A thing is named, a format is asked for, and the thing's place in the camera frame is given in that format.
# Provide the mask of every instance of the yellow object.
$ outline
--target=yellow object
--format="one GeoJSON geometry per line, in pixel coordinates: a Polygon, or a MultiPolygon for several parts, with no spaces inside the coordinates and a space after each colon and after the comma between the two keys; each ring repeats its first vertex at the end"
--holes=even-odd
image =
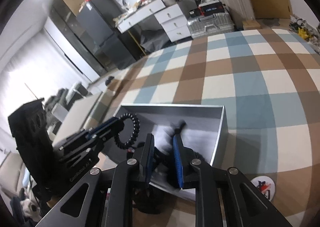
{"type": "Polygon", "coordinates": [[[138,47],[140,48],[140,50],[142,51],[143,55],[144,55],[144,56],[147,56],[147,55],[146,55],[146,52],[145,52],[145,51],[143,50],[143,48],[140,46],[140,44],[139,44],[139,42],[137,41],[137,39],[133,36],[132,33],[130,33],[130,31],[128,31],[128,32],[129,32],[130,36],[132,37],[132,39],[136,42],[136,44],[138,45],[138,47]]]}
{"type": "Polygon", "coordinates": [[[261,29],[261,25],[256,20],[242,21],[242,24],[245,31],[261,29]]]}
{"type": "Polygon", "coordinates": [[[307,30],[305,28],[300,28],[299,27],[298,31],[299,31],[298,35],[304,40],[306,40],[307,38],[311,37],[311,36],[308,35],[307,30]]]}

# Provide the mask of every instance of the bed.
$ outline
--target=bed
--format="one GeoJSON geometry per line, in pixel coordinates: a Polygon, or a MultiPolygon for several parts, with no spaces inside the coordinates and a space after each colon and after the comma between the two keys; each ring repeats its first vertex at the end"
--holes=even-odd
{"type": "Polygon", "coordinates": [[[234,165],[249,179],[270,177],[273,204],[293,226],[305,226],[320,208],[319,89],[320,56],[298,35],[218,34],[159,50],[122,71],[108,87],[111,104],[98,102],[87,126],[121,103],[225,105],[223,167],[234,165]]]}

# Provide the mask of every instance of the white curtain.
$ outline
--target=white curtain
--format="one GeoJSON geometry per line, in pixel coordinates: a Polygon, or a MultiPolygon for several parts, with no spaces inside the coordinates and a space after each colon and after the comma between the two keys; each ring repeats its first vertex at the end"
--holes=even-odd
{"type": "Polygon", "coordinates": [[[88,81],[72,67],[63,52],[42,30],[32,37],[9,61],[0,74],[0,142],[6,148],[11,135],[8,116],[22,104],[56,95],[60,88],[88,81]]]}

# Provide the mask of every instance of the desk drawer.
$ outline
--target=desk drawer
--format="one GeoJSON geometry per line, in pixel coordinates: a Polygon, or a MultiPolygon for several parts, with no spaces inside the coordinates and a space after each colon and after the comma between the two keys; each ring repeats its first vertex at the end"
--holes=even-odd
{"type": "Polygon", "coordinates": [[[187,25],[187,19],[184,15],[173,18],[161,24],[163,29],[167,32],[173,31],[177,28],[187,25]]]}
{"type": "Polygon", "coordinates": [[[129,30],[130,27],[131,27],[130,21],[124,20],[124,21],[122,21],[122,23],[120,23],[120,24],[118,25],[118,30],[119,30],[121,33],[124,33],[126,30],[129,30]]]}
{"type": "Polygon", "coordinates": [[[180,15],[183,15],[183,12],[181,11],[179,4],[174,4],[160,11],[159,13],[156,13],[155,17],[157,18],[158,22],[162,24],[180,15]]]}
{"type": "Polygon", "coordinates": [[[175,42],[175,41],[180,40],[182,38],[189,37],[190,32],[189,32],[188,27],[185,25],[185,26],[180,27],[178,29],[175,29],[171,32],[168,32],[167,35],[168,35],[170,41],[175,42]]]}
{"type": "Polygon", "coordinates": [[[163,8],[165,8],[165,5],[162,0],[155,0],[148,5],[141,7],[127,20],[129,20],[131,25],[133,26],[163,8]]]}
{"type": "Polygon", "coordinates": [[[153,15],[155,12],[158,12],[163,8],[165,8],[165,5],[162,0],[155,0],[148,5],[141,7],[119,25],[119,31],[123,33],[130,27],[141,22],[145,18],[153,15]]]}

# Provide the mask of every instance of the white desk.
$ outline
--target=white desk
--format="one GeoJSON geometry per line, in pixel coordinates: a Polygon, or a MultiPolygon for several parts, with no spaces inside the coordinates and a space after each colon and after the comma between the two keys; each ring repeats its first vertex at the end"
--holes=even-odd
{"type": "Polygon", "coordinates": [[[58,145],[61,140],[71,136],[82,128],[100,95],[101,93],[97,93],[87,98],[79,99],[73,104],[54,138],[53,146],[58,145]]]}
{"type": "Polygon", "coordinates": [[[187,27],[189,12],[183,6],[183,1],[166,7],[162,0],[154,0],[123,20],[118,30],[123,33],[151,15],[156,17],[172,42],[190,36],[187,27]]]}

